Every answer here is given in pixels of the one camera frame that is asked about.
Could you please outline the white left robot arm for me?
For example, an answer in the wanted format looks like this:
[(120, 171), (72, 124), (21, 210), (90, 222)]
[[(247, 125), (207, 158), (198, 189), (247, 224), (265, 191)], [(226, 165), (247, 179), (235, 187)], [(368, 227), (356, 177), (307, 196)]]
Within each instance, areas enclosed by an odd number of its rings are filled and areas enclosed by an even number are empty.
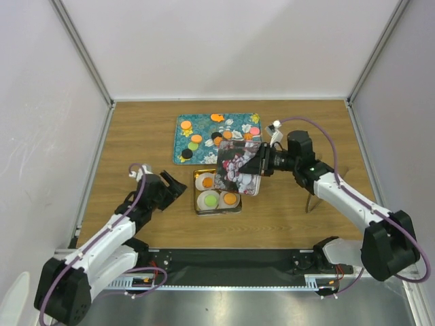
[(167, 171), (156, 175), (145, 164), (137, 168), (129, 172), (136, 190), (108, 222), (80, 248), (43, 265), (34, 301), (40, 325), (45, 325), (46, 316), (63, 325), (78, 325), (100, 292), (124, 273), (150, 272), (152, 291), (166, 283), (167, 271), (151, 264), (148, 245), (135, 235), (154, 211), (165, 210), (187, 187)]

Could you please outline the orange round cookie bottom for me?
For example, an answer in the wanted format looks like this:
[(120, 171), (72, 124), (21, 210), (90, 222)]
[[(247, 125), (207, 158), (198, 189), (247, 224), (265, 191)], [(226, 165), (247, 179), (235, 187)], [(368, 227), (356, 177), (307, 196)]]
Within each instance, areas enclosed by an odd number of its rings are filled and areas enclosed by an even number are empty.
[(211, 178), (211, 177), (205, 177), (202, 180), (202, 186), (205, 189), (211, 189), (213, 187), (213, 178)]

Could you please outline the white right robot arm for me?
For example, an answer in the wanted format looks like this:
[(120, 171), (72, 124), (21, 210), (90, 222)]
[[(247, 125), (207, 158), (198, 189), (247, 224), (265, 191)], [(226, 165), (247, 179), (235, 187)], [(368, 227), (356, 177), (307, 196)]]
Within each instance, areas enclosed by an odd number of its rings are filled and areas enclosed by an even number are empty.
[(359, 266), (374, 279), (384, 281), (419, 261), (413, 224), (404, 211), (393, 213), (345, 183), (333, 168), (315, 157), (308, 132), (290, 132), (287, 142), (286, 150), (262, 143), (241, 172), (261, 176), (271, 176), (276, 170), (291, 172), (299, 186), (331, 204), (363, 235), (361, 242), (338, 237), (319, 242), (321, 251), (313, 256), (317, 271), (328, 273), (337, 264)]

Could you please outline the gold tin lid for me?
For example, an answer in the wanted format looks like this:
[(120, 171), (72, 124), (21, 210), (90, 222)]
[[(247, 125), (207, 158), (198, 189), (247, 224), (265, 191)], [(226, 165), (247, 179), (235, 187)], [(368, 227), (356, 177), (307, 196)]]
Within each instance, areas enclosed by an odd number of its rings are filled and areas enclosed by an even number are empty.
[(246, 196), (257, 196), (261, 176), (242, 173), (241, 169), (254, 158), (260, 145), (257, 141), (222, 141), (217, 151), (215, 188)]

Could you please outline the gold cookie tin box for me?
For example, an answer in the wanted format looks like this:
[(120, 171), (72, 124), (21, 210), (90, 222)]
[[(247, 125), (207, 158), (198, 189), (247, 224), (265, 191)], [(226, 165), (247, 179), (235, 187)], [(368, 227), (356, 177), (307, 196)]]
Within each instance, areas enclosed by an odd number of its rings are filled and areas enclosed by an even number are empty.
[[(203, 191), (199, 191), (195, 187), (195, 180), (198, 177), (198, 175), (201, 174), (201, 173), (213, 173), (214, 177), (215, 177), (215, 169), (195, 170), (193, 172), (193, 183), (194, 183), (194, 195), (193, 195), (194, 199), (193, 199), (193, 203), (194, 203), (194, 210), (195, 210), (195, 212), (196, 212), (196, 214), (198, 216), (223, 215), (223, 214), (230, 214), (230, 213), (240, 213), (242, 211), (242, 200), (241, 200), (241, 196), (239, 194), (238, 194), (239, 198), (240, 198), (239, 204), (235, 208), (232, 208), (232, 209), (219, 209), (219, 207), (217, 207), (216, 209), (213, 209), (213, 210), (201, 211), (198, 208), (198, 205), (197, 205), (197, 198), (200, 195), (200, 193), (203, 192)], [(227, 192), (227, 191), (218, 189), (215, 186), (215, 183), (214, 183), (214, 188), (210, 189), (210, 190), (215, 190), (219, 194), (220, 194), (220, 192)]]

